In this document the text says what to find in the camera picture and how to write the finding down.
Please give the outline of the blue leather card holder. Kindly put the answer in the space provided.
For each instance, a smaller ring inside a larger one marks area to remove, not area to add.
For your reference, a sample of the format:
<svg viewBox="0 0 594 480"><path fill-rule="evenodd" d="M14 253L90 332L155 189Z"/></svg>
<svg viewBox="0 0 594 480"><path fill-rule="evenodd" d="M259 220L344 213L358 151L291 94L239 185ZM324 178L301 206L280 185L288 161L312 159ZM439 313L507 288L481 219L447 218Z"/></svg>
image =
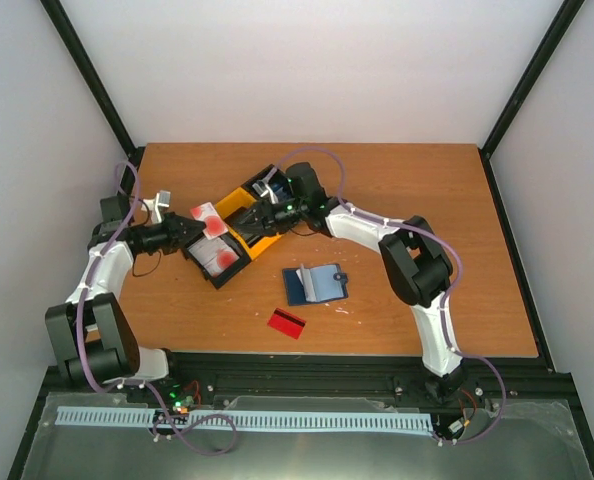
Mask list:
<svg viewBox="0 0 594 480"><path fill-rule="evenodd" d="M348 275L337 263L282 271L289 306L326 304L348 297Z"/></svg>

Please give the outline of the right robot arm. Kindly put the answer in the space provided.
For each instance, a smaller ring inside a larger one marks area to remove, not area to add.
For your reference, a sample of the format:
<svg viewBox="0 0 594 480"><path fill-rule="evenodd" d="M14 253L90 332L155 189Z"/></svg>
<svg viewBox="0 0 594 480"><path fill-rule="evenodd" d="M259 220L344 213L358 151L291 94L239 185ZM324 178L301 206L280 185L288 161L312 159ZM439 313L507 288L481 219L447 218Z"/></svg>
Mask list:
<svg viewBox="0 0 594 480"><path fill-rule="evenodd" d="M451 321L449 292L453 266L427 221L394 220L360 209L341 193L330 196L313 167L296 163L283 173L278 190L268 175L253 182L259 195L234 221L237 231L271 237L304 222L310 230L348 240L381 256L391 289L411 308L422 345L424 388L444 403L464 382L462 356Z"/></svg>

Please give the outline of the red black-stripe credit card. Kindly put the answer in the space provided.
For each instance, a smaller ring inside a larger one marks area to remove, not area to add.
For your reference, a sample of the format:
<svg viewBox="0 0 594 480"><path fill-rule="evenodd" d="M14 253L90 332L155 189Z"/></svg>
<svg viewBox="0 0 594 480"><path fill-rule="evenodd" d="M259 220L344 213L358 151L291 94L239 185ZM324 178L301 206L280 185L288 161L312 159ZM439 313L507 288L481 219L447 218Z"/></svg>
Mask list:
<svg viewBox="0 0 594 480"><path fill-rule="evenodd" d="M284 310L279 308L275 309L269 318L267 325L290 337L292 339L299 339L305 326L306 322Z"/></svg>

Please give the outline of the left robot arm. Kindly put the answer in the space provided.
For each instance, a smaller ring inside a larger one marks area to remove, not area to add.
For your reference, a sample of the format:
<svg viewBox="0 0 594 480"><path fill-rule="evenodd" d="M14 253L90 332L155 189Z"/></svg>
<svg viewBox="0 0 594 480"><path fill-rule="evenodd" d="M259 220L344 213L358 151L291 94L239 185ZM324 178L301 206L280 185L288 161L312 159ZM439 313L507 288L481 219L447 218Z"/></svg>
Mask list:
<svg viewBox="0 0 594 480"><path fill-rule="evenodd" d="M133 222L126 195L100 201L102 221L92 231L82 277L64 303L46 311L45 324L65 385L150 381L151 392L170 403L183 395L185 378L173 369L169 350L138 345L119 296L137 256L173 254L202 237L205 224L170 212L168 191L138 204L147 223Z"/></svg>

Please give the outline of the white red credit card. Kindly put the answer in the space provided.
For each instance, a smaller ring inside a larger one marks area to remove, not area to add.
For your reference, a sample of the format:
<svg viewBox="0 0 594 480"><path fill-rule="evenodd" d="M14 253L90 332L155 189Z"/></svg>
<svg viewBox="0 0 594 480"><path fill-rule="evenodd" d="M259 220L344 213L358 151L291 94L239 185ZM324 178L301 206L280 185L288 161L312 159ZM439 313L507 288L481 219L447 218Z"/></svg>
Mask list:
<svg viewBox="0 0 594 480"><path fill-rule="evenodd" d="M194 220L205 224L203 234L208 240L216 239L228 232L227 224L211 202L191 208L190 213Z"/></svg>

